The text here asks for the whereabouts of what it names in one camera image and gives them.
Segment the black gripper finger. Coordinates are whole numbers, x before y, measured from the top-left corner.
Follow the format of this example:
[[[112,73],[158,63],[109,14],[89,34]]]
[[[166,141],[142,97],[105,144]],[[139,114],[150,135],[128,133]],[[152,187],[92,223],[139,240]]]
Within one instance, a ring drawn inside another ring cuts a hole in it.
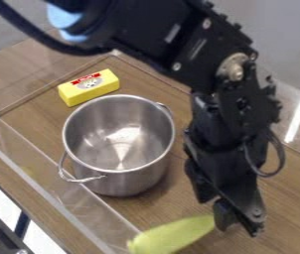
[[[212,205],[214,221],[219,231],[226,231],[230,226],[237,224],[233,207],[229,202],[219,198]]]
[[[233,209],[237,222],[243,227],[250,237],[257,237],[263,231],[265,206],[235,207]]]

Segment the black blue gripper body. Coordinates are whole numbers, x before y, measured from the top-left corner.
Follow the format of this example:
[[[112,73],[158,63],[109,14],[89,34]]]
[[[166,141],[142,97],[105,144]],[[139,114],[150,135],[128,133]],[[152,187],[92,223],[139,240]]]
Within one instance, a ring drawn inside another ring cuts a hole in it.
[[[233,208],[263,205],[257,174],[250,169],[238,141],[225,127],[215,101],[191,94],[192,119],[183,131],[184,172],[196,201],[223,198]]]

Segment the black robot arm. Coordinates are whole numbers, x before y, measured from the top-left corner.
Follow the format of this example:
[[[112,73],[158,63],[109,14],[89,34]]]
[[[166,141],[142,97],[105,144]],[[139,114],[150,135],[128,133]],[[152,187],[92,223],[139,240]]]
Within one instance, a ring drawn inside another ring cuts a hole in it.
[[[267,151],[281,152],[270,126],[281,102],[257,77],[258,52],[211,0],[42,0],[59,31],[50,37],[0,0],[0,16],[49,49],[85,57],[120,51],[187,85],[192,119],[183,132],[184,172],[198,202],[212,205],[218,230],[263,229],[257,181]]]

